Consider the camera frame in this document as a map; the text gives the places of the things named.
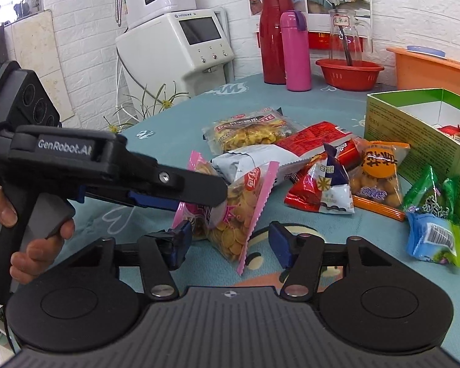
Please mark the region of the pink biscuit bag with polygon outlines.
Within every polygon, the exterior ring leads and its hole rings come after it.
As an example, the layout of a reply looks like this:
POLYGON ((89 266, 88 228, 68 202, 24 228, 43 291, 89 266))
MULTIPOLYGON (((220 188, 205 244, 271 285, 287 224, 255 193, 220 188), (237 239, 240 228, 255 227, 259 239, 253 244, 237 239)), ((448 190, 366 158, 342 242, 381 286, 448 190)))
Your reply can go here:
POLYGON ((215 208, 180 203, 173 226, 187 221, 192 237, 206 239, 243 275, 250 237, 269 198, 280 162, 266 159, 227 185, 226 198, 215 208))

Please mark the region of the orange ball snack bag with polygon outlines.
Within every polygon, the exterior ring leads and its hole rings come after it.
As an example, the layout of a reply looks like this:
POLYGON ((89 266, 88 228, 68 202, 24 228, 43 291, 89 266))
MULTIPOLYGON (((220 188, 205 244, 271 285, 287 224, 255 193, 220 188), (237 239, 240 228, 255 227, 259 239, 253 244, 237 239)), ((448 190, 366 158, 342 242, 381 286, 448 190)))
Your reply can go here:
POLYGON ((410 145, 361 138, 354 139, 354 143, 359 152, 359 164, 349 172, 354 206, 404 221, 399 166, 408 155, 410 145))

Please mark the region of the white silver snack bag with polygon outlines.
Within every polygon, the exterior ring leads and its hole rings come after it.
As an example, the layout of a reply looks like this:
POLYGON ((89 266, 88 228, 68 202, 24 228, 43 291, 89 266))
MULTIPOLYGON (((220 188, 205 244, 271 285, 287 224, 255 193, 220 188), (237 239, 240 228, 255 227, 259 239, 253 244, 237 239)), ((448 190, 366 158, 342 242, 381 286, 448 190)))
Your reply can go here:
POLYGON ((275 184, 281 184, 301 170, 310 157, 299 157, 275 144, 254 144, 213 158, 211 166, 228 183, 233 183, 254 168, 267 167, 272 161, 278 163, 275 184))

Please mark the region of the large red snack bag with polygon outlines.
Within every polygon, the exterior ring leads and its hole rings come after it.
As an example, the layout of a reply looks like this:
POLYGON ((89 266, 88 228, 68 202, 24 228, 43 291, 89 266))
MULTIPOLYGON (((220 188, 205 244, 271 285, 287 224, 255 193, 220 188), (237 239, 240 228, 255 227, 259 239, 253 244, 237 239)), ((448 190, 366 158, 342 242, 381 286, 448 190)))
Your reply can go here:
POLYGON ((278 141, 277 146, 296 155, 297 159, 280 165, 276 175, 276 183, 280 184, 290 179, 313 157, 324 152, 324 144, 335 147, 335 157, 347 171, 352 170, 359 165, 360 160, 360 154, 353 142, 355 138, 356 136, 349 130, 328 121, 322 121, 278 141))

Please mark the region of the blue snack packet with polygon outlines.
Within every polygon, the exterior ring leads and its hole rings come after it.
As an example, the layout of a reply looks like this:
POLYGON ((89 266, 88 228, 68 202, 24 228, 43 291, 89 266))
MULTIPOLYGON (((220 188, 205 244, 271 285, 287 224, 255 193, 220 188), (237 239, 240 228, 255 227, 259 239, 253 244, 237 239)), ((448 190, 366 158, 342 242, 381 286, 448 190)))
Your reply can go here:
POLYGON ((405 214, 409 222, 407 253, 420 261, 460 268, 460 227, 431 213, 405 214))

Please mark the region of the yellow cracker bag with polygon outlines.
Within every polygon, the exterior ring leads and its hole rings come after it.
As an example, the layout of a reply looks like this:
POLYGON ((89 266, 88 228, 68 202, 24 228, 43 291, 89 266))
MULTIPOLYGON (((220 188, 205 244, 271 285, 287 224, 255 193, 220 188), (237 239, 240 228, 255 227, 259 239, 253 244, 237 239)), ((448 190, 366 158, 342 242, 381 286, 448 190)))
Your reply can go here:
POLYGON ((280 108, 266 107, 213 122, 203 128, 203 139, 211 153, 218 156, 254 144, 275 144, 303 129, 280 108))

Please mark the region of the green snack bag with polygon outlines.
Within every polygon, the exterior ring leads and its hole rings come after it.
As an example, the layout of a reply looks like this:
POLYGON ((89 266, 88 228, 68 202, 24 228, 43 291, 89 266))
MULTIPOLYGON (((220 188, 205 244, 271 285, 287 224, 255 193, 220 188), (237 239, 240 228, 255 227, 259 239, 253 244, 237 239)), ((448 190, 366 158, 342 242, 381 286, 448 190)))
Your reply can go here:
POLYGON ((426 164, 420 178, 404 196, 402 207, 405 212, 430 213, 454 220, 458 190, 458 176, 440 182, 433 167, 426 164))

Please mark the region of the white countertop appliance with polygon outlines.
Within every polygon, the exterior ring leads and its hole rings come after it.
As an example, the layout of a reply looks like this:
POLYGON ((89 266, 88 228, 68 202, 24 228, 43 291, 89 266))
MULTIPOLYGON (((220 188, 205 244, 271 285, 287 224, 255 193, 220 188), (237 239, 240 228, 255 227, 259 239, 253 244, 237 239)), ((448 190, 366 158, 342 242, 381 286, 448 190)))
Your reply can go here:
POLYGON ((116 39, 129 104, 142 121, 234 80, 226 12, 222 8, 166 13, 116 39))

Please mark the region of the green cardboard box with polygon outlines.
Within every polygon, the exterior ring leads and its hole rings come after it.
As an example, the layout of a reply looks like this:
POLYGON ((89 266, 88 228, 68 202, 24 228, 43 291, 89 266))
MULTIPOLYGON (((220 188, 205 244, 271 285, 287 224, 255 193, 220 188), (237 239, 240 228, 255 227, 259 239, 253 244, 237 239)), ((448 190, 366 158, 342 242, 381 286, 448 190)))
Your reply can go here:
MULTIPOLYGON (((460 96, 444 89, 379 92, 367 96, 364 138, 408 143, 399 173, 411 184, 425 165, 438 179, 460 179, 460 144, 439 129, 460 125, 460 96)), ((460 220, 460 188, 456 212, 460 220)))

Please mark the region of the red plastic basin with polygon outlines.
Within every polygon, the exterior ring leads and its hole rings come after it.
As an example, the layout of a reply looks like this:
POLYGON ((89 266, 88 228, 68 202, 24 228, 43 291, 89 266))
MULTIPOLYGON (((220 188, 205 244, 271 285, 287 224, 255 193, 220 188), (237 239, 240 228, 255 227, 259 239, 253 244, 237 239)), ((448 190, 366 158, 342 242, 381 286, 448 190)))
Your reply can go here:
POLYGON ((368 91, 374 88, 378 74, 384 70, 382 65, 361 61, 355 66, 339 59, 319 59, 316 65, 322 70, 325 82, 340 90, 368 91))

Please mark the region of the orange plastic tub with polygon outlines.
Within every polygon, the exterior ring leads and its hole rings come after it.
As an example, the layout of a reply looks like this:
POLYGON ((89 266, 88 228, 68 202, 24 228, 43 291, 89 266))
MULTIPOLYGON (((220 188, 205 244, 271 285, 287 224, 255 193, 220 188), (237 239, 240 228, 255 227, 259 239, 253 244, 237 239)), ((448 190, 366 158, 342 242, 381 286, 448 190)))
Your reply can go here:
POLYGON ((406 48, 389 47, 387 51, 395 55, 399 90, 443 88, 460 95, 460 62, 406 48))

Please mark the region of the pink thermos bottle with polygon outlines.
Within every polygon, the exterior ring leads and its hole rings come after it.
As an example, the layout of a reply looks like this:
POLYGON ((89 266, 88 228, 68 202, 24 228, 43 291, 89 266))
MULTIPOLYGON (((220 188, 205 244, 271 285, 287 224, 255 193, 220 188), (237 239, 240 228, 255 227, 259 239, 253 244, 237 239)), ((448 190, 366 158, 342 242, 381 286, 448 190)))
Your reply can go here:
POLYGON ((286 88, 294 92, 312 88, 307 21, 301 11, 289 10, 280 16, 286 88))

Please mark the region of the glass pitcher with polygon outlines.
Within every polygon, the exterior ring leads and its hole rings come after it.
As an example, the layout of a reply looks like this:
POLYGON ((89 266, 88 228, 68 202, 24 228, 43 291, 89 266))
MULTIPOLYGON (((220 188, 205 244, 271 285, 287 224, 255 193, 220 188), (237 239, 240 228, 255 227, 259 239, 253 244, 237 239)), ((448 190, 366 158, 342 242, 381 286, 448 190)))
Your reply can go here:
POLYGON ((356 67, 363 62, 363 52, 372 46, 370 19, 357 17, 355 11, 329 11, 329 58, 356 67))

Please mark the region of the blue lidded container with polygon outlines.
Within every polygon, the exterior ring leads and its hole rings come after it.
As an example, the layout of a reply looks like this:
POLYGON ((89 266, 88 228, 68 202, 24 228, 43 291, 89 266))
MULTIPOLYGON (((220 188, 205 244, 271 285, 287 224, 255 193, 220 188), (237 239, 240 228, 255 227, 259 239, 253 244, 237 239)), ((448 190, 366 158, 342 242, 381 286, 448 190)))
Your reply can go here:
POLYGON ((424 54, 427 56, 436 56, 440 59, 445 59, 446 58, 446 53, 442 50, 435 49, 435 48, 427 48, 427 47, 422 47, 422 46, 415 46, 415 45, 408 45, 407 50, 409 52, 415 52, 419 54, 424 54))

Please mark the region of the red thermos jug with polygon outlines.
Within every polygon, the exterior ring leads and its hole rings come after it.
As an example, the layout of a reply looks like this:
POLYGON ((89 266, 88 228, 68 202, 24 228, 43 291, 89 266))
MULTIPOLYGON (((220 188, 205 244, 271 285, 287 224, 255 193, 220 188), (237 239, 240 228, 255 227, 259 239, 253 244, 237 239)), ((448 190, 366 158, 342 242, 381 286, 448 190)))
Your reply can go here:
POLYGON ((293 9, 292 0, 262 0, 259 45, 264 82, 286 83, 280 16, 293 9))

